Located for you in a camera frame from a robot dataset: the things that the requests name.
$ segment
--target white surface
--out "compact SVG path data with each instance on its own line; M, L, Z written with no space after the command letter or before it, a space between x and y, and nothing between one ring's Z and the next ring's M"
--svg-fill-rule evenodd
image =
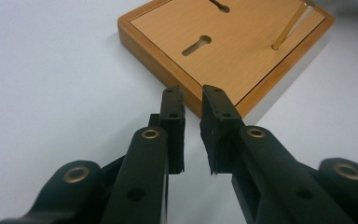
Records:
M121 46L137 1L0 1L0 219L28 211L69 161L125 154L164 86ZM320 2L333 28L245 118L294 156L358 162L358 1ZM200 120L186 111L186 172L170 176L169 223L244 223L230 175L210 176Z

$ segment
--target wooden box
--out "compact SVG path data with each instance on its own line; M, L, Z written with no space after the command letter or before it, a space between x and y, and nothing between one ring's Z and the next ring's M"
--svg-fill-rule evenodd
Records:
M198 116L208 84L223 89L244 117L334 22L315 7L275 50L271 45L302 2L217 4L155 0L118 19L122 44L164 85L180 84Z

